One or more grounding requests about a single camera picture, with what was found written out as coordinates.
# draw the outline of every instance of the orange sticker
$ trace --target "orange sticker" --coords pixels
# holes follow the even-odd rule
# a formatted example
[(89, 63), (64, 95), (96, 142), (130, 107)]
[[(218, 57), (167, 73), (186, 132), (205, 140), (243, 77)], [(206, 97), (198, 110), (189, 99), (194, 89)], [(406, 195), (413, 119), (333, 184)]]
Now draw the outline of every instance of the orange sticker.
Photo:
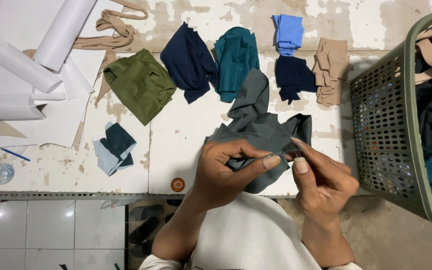
[(182, 178), (176, 177), (171, 181), (171, 189), (174, 192), (182, 192), (184, 189), (184, 180)]

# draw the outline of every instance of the laundry basket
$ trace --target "laundry basket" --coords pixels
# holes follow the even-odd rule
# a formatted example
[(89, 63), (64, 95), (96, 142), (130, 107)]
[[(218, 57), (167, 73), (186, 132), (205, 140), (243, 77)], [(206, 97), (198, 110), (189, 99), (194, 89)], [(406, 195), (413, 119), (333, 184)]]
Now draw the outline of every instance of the laundry basket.
[(414, 83), (416, 36), (430, 30), (432, 14), (350, 89), (360, 186), (432, 223)]

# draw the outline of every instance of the white tile floor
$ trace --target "white tile floor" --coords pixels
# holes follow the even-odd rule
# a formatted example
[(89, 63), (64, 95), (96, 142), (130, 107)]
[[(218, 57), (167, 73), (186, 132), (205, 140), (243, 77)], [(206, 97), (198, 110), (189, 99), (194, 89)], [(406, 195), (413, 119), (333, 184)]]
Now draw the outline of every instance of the white tile floor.
[(0, 270), (124, 269), (124, 206), (100, 200), (0, 203)]

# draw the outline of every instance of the black slipper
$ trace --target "black slipper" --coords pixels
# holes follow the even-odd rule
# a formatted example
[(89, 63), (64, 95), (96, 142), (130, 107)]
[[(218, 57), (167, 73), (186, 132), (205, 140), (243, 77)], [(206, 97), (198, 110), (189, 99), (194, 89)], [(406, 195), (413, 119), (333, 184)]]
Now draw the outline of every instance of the black slipper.
[(128, 219), (133, 222), (144, 221), (148, 218), (157, 217), (164, 212), (164, 208), (160, 204), (149, 205), (149, 206), (138, 206), (128, 214)]
[(151, 249), (153, 248), (153, 240), (149, 240), (146, 242), (141, 242), (131, 249), (131, 255), (133, 255), (136, 258), (145, 258), (149, 255), (151, 255)]
[(128, 236), (128, 241), (131, 244), (139, 244), (143, 242), (156, 229), (158, 224), (158, 218), (148, 218), (143, 224), (131, 232)]
[(166, 200), (166, 203), (171, 206), (180, 206), (183, 200)]
[(165, 222), (165, 223), (168, 223), (168, 222), (170, 221), (170, 219), (171, 219), (173, 216), (174, 216), (174, 213), (167, 215), (167, 216), (164, 218), (164, 222)]

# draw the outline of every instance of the green fabric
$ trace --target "green fabric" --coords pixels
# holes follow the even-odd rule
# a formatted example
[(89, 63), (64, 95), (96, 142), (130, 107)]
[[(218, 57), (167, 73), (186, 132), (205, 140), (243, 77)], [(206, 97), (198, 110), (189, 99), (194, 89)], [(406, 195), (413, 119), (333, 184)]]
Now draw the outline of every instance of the green fabric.
[(122, 57), (103, 70), (117, 98), (146, 126), (172, 100), (176, 85), (146, 49)]
[(221, 101), (233, 102), (251, 68), (259, 69), (255, 34), (243, 27), (226, 31), (214, 44)]

